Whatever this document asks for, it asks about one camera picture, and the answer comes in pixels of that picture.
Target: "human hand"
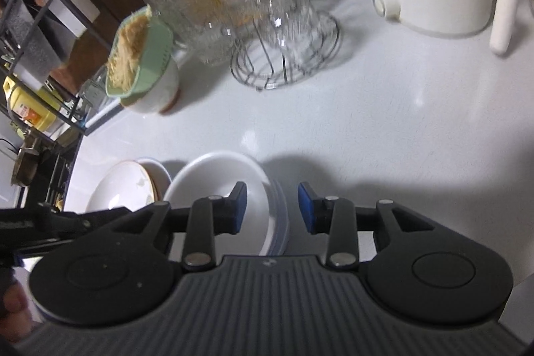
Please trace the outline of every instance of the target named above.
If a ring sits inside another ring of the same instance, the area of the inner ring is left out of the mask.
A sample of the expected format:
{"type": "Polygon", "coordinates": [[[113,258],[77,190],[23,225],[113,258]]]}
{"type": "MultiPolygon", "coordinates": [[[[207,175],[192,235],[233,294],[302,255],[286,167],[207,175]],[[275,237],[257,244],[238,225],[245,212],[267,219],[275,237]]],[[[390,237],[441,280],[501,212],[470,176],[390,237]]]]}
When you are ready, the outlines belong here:
{"type": "Polygon", "coordinates": [[[0,335],[14,343],[31,331],[31,313],[28,298],[20,283],[14,283],[4,294],[7,315],[0,319],[0,335]]]}

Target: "wire rack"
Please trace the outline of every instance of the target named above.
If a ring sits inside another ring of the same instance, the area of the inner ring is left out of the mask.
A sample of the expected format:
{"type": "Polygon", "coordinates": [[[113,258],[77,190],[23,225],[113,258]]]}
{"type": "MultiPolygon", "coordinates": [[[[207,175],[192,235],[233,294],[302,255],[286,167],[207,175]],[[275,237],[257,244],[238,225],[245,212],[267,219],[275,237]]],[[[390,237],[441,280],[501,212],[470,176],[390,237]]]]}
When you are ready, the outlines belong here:
{"type": "MultiPolygon", "coordinates": [[[[51,105],[49,102],[41,98],[34,90],[32,90],[26,83],[24,83],[22,80],[20,80],[17,76],[13,74],[15,67],[17,66],[18,62],[22,58],[23,54],[25,53],[25,50],[27,49],[28,45],[30,44],[32,38],[34,37],[34,33],[36,32],[39,23],[42,21],[42,19],[45,17],[45,15],[48,13],[50,5],[52,4],[54,0],[47,0],[46,4],[41,7],[39,12],[34,18],[34,21],[31,25],[31,27],[28,29],[28,32],[23,38],[22,43],[18,45],[14,51],[14,58],[12,59],[11,65],[9,69],[4,69],[3,67],[0,67],[0,74],[4,77],[9,77],[17,87],[22,88],[27,94],[29,94],[31,97],[33,97],[37,102],[39,102],[42,106],[44,106],[49,112],[53,113],[59,120],[61,120],[64,124],[67,124],[69,127],[72,127],[76,130],[78,130],[81,133],[85,133],[85,115],[86,113],[79,113],[77,111],[78,104],[80,103],[82,97],[79,95],[73,95],[68,90],[66,90],[60,83],[55,81],[52,77],[49,77],[47,81],[52,86],[52,88],[61,90],[61,93],[63,95],[66,95],[69,97],[70,101],[65,102],[61,98],[58,98],[58,96],[52,92],[47,86],[43,86],[42,90],[46,92],[52,101],[57,102],[58,109],[56,109],[53,105],[51,105]]],[[[79,10],[79,8],[71,1],[71,0],[60,0],[64,6],[85,26],[87,32],[89,32],[102,46],[104,46],[108,51],[111,50],[111,42],[106,40],[99,31],[94,27],[92,22],[87,19],[87,17],[82,13],[82,11],[79,10]]],[[[7,32],[7,21],[9,19],[10,14],[13,13],[14,6],[17,0],[8,0],[7,5],[2,12],[2,16],[0,18],[0,35],[5,35],[7,32]]],[[[113,18],[117,20],[119,23],[120,20],[105,6],[105,4],[101,0],[91,0],[97,8],[100,9],[100,11],[105,10],[107,13],[109,13],[113,18]]],[[[6,106],[3,106],[0,104],[0,111],[4,113],[6,116],[10,117],[10,119],[22,130],[22,132],[26,132],[29,129],[29,126],[21,119],[20,116],[18,116],[15,112],[9,109],[9,102],[7,102],[6,106]]],[[[41,136],[46,136],[44,133],[39,132],[41,136]]]]}
{"type": "Polygon", "coordinates": [[[340,27],[330,14],[318,11],[323,31],[320,44],[305,64],[290,62],[282,52],[263,41],[257,25],[256,37],[237,44],[233,53],[230,70],[238,82],[263,91],[291,85],[309,78],[324,69],[335,56],[340,45],[340,27]]]}

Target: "yellow detergent bottle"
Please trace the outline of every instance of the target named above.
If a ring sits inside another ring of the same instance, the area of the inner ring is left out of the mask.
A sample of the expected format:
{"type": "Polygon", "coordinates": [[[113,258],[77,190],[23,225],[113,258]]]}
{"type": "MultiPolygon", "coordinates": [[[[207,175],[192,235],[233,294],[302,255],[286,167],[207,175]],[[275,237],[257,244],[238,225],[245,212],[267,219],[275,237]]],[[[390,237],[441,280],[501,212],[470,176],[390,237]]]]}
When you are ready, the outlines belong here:
{"type": "MultiPolygon", "coordinates": [[[[5,78],[4,93],[6,102],[10,103],[11,110],[20,118],[22,118],[27,124],[35,127],[41,132],[45,132],[57,118],[56,115],[46,109],[41,103],[30,96],[20,86],[15,87],[15,85],[16,83],[12,79],[9,77],[5,78]]],[[[57,98],[61,99],[57,91],[54,91],[53,94],[57,98]]],[[[43,88],[37,91],[37,95],[54,109],[59,109],[61,106],[59,101],[43,88]]]]}

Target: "white countertop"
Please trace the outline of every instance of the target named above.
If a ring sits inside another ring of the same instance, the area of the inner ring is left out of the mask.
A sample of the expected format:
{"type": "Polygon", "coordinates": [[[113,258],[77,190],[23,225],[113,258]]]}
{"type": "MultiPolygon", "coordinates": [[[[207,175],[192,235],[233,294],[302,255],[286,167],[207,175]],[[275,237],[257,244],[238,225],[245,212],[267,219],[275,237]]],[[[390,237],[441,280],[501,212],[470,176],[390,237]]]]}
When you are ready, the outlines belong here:
{"type": "Polygon", "coordinates": [[[503,255],[515,281],[534,272],[534,18],[522,0],[507,58],[489,30],[417,34],[370,0],[316,0],[341,23],[335,67],[256,92],[228,69],[188,65],[170,116],[123,111],[83,139],[66,210],[83,212],[105,172],[154,157],[176,173],[216,149],[250,154],[288,199],[287,253],[322,252],[296,205],[297,185],[372,206],[392,198],[503,255]]]}

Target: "green plastic basket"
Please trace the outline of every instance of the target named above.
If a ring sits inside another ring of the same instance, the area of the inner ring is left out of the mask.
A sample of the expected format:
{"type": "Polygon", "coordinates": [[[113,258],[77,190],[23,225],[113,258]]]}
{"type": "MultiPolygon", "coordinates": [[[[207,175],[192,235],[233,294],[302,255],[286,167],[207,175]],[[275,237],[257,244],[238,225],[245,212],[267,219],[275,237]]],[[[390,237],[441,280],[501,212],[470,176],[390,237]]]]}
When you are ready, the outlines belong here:
{"type": "MultiPolygon", "coordinates": [[[[147,7],[144,7],[124,19],[118,31],[135,17],[140,14],[146,14],[146,9],[147,7]]],[[[117,50],[118,31],[115,34],[110,56],[113,56],[117,50]]],[[[146,35],[145,47],[141,54],[132,88],[126,92],[121,88],[115,88],[111,85],[109,76],[106,76],[106,94],[109,97],[122,98],[129,97],[132,94],[147,92],[164,73],[173,50],[173,41],[174,36],[171,30],[157,17],[152,17],[149,21],[149,31],[146,35]]]]}

